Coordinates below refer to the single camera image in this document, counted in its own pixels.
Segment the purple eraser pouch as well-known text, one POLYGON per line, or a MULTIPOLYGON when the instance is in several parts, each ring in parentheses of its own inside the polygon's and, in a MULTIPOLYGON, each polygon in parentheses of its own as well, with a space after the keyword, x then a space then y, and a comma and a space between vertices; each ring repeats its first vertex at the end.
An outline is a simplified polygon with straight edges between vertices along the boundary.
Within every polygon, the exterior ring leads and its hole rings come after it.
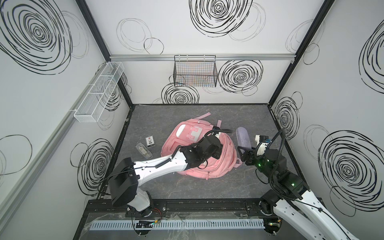
POLYGON ((244 147, 247 149, 252 148, 249 133, 244 127, 239 127, 236 129, 236 137, 237 137, 238 146, 244 147))

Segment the clear plastic case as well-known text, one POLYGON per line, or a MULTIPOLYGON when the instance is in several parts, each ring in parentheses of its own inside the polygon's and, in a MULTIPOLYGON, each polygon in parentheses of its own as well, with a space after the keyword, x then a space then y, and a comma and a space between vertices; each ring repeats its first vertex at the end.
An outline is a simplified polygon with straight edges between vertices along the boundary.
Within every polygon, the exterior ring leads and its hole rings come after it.
POLYGON ((142 143, 137 143, 136 149, 147 160, 153 157, 153 154, 142 143))

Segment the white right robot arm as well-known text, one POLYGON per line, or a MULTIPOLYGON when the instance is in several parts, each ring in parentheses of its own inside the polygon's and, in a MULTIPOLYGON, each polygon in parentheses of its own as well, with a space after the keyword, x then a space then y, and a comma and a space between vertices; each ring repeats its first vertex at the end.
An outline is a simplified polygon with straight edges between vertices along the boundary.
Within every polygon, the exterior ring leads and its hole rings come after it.
POLYGON ((276 215, 294 227, 307 240, 355 240, 321 203, 310 187, 288 170, 287 159, 280 150, 238 147, 241 161, 255 166, 268 178, 271 187, 259 202, 261 212, 276 215))

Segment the pink student backpack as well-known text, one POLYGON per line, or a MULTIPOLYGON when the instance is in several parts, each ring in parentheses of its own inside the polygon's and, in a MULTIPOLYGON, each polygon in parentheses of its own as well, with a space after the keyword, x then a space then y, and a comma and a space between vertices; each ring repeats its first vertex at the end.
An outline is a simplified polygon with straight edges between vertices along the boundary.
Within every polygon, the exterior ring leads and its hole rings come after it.
POLYGON ((217 125, 205 121, 210 115, 206 113, 179 123, 163 144, 162 157, 175 150, 185 155, 188 166, 179 174, 208 180, 220 178, 242 165, 228 135, 231 131, 222 132, 220 120, 217 125))

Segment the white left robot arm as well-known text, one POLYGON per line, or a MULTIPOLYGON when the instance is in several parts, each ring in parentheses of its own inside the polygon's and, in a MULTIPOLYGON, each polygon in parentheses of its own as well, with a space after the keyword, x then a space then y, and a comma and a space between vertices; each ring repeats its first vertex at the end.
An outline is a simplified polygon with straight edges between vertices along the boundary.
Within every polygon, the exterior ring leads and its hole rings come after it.
POLYGON ((138 212, 151 212, 154 205, 150 194, 140 186, 158 177, 197 168, 209 158, 219 159, 223 145, 220 140, 209 135, 189 146, 177 146, 165 157, 133 162, 123 159, 107 177, 112 206, 129 206, 138 212))

